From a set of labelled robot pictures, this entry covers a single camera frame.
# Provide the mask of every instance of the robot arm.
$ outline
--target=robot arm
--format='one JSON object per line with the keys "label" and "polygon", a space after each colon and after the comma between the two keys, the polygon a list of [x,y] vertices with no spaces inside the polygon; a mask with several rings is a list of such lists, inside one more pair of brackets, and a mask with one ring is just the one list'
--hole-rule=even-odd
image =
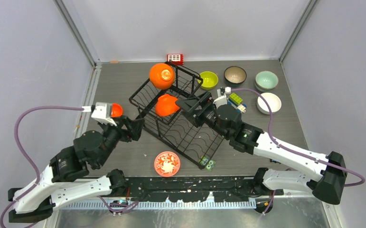
{"label": "robot arm", "polygon": [[[339,204],[347,174],[338,169],[314,162],[276,146],[268,133],[244,123],[241,112],[227,104],[226,96],[212,99],[210,92],[186,100],[176,101],[182,114],[196,127],[208,125],[229,141],[235,150],[270,158],[297,171],[275,171],[259,168],[254,182],[260,194],[289,189],[311,192],[316,198],[330,204]],[[326,156],[278,140],[280,145],[318,158],[320,161],[345,167],[342,155],[332,152]]]}
{"label": "robot arm", "polygon": [[92,182],[70,187],[70,183],[89,174],[87,165],[100,169],[119,141],[137,141],[141,136],[144,120],[131,120],[117,115],[114,104],[96,103],[83,107],[84,112],[92,112],[103,129],[102,133],[87,131],[76,138],[72,146],[60,151],[40,174],[39,183],[33,180],[22,189],[10,189],[9,200],[36,184],[36,187],[21,200],[15,202],[14,210],[9,212],[10,222],[33,223],[50,217],[53,211],[86,198],[109,194],[121,194],[127,183],[123,172],[113,170]]}

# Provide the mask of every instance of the wire basket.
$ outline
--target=wire basket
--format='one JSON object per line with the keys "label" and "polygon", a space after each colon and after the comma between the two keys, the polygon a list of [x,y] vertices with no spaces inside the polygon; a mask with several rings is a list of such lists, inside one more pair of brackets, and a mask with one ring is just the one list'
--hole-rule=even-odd
{"label": "wire basket", "polygon": [[190,98],[200,88],[203,80],[197,72],[184,66],[165,63],[175,71],[173,85],[167,90],[160,90],[148,79],[129,100],[138,108],[137,118],[145,119],[145,131],[203,169],[214,156],[223,138],[206,125],[194,127],[180,111],[166,117],[155,113],[155,104],[160,96],[169,94],[177,99]]}

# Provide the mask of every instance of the red patterned plate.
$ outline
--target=red patterned plate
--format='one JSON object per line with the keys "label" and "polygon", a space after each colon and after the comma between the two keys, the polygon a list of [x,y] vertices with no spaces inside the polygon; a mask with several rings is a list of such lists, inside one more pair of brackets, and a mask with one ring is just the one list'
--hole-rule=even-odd
{"label": "red patterned plate", "polygon": [[162,177],[171,177],[180,169],[180,158],[170,151],[160,153],[155,159],[155,171]]}

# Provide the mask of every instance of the tabletop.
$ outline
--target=tabletop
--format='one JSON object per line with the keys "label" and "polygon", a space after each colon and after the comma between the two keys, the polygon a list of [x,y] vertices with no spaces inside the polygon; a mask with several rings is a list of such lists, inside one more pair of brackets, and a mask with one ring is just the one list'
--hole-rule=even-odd
{"label": "tabletop", "polygon": [[[129,102],[128,98],[148,79],[149,70],[154,64],[156,63],[103,64],[94,101],[118,103],[123,107],[124,115],[131,119],[135,118],[138,110]],[[196,61],[185,62],[184,66],[198,73],[212,71],[218,75],[218,85],[211,90],[213,97],[217,97],[216,88],[225,86],[223,74],[225,69],[230,66],[241,67],[247,73],[247,79],[238,88],[255,89],[254,80],[257,73],[264,70],[275,73],[279,78],[279,83],[271,92],[281,99],[282,108],[273,116],[272,133],[280,140],[307,149],[289,87],[278,60]],[[257,96],[247,91],[236,93],[247,105],[242,120],[267,130],[270,117],[257,109]],[[92,119],[89,120],[87,129],[101,131],[101,128]],[[118,143],[106,164],[100,170],[91,171],[89,176],[102,176],[113,169],[122,170],[125,176],[157,176],[153,164],[156,156],[163,151],[173,150],[149,133],[142,131],[139,141]],[[180,157],[180,160],[181,167],[177,176],[254,175],[259,167],[276,170],[287,168],[282,164],[271,163],[264,157],[235,151],[228,141],[223,141],[213,156],[212,160],[216,161],[216,165],[211,171],[200,170],[184,157]]]}

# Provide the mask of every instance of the white wall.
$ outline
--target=white wall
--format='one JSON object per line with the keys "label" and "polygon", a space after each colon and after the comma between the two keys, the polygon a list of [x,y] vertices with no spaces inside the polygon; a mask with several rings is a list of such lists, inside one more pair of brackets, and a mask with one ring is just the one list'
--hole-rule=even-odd
{"label": "white wall", "polygon": [[277,59],[309,0],[67,0],[102,62]]}
{"label": "white wall", "polygon": [[[81,106],[91,72],[52,0],[0,0],[0,214],[7,190],[35,178],[14,141],[16,119],[39,105]],[[78,115],[40,111],[21,122],[20,140],[40,169],[72,143]]]}
{"label": "white wall", "polygon": [[[342,152],[366,177],[366,1],[321,0],[284,68],[309,148]],[[366,227],[366,183],[345,188],[340,209]]]}

